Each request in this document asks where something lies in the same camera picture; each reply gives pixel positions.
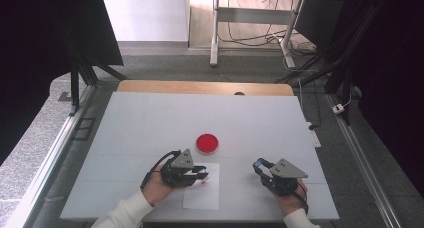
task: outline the sheet of paper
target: sheet of paper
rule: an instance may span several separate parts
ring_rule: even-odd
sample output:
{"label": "sheet of paper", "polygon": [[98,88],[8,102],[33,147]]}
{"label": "sheet of paper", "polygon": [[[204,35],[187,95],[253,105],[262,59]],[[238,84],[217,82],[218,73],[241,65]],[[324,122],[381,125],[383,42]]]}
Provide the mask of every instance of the sheet of paper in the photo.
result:
{"label": "sheet of paper", "polygon": [[185,188],[183,208],[186,209],[219,209],[219,164],[196,163],[206,166],[209,173],[205,183],[196,181],[192,186]]}

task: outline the white wall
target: white wall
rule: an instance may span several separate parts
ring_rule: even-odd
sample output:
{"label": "white wall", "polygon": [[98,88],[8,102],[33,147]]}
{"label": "white wall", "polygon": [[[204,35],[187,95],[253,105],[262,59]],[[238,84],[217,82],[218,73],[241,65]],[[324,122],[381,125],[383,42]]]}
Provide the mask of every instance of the white wall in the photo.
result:
{"label": "white wall", "polygon": [[189,0],[104,0],[117,41],[188,41]]}

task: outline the red lid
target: red lid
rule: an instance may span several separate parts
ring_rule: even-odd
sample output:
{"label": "red lid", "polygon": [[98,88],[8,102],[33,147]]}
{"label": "red lid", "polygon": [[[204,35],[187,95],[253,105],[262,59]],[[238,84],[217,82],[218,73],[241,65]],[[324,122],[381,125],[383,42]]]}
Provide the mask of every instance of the red lid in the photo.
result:
{"label": "red lid", "polygon": [[197,138],[197,149],[205,155],[212,154],[218,147],[218,139],[211,134],[203,134]]}

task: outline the human hand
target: human hand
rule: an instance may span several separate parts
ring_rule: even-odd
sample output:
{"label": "human hand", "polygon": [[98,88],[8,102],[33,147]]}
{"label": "human hand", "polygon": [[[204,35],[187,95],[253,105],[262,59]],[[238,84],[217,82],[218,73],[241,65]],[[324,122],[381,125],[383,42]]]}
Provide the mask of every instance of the human hand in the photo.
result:
{"label": "human hand", "polygon": [[[306,188],[302,179],[298,178],[297,182],[298,182],[299,185],[296,189],[296,193],[299,194],[303,199],[305,199],[306,192],[308,191],[308,189]],[[280,205],[280,208],[285,215],[288,215],[288,214],[292,213],[293,211],[296,211],[300,208],[303,208],[303,205],[300,202],[300,200],[297,199],[296,197],[294,197],[293,195],[278,196],[277,194],[275,194],[273,192],[272,192],[272,194],[277,199],[278,204]]]}
{"label": "human hand", "polygon": [[146,186],[144,186],[144,189],[142,190],[144,197],[151,206],[154,206],[156,203],[162,201],[169,194],[171,194],[172,191],[174,191],[173,188],[163,182],[162,176],[160,175],[161,168],[162,165],[156,167],[156,169],[152,172],[152,175],[150,176]]}

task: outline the aluminum rail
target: aluminum rail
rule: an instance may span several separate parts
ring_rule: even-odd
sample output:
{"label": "aluminum rail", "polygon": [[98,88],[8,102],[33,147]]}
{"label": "aluminum rail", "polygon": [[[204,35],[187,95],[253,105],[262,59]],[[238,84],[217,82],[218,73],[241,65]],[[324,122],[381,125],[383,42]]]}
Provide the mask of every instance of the aluminum rail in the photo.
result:
{"label": "aluminum rail", "polygon": [[62,151],[71,137],[72,131],[74,131],[79,119],[84,113],[86,109],[85,105],[88,103],[89,99],[91,99],[93,90],[93,86],[87,86],[84,90],[81,97],[82,106],[74,116],[69,115],[66,119],[62,129],[53,142],[53,145],[44,158],[44,161],[41,163],[40,168],[35,174],[35,177],[32,179],[31,184],[25,192],[21,202],[8,220],[6,225],[7,228],[20,228],[25,226],[25,223],[31,216],[40,194],[43,191],[44,185],[50,178]]}
{"label": "aluminum rail", "polygon": [[[331,107],[337,105],[331,95],[327,94],[327,100]],[[381,216],[389,228],[401,228],[402,225],[390,203],[386,192],[380,185],[373,168],[371,167],[361,145],[356,139],[355,133],[350,126],[346,125],[341,116],[336,115],[337,122],[343,132],[343,135],[349,145],[350,151],[356,160],[356,164],[362,173],[362,177],[368,186],[368,189],[375,200],[375,203],[381,213]]]}

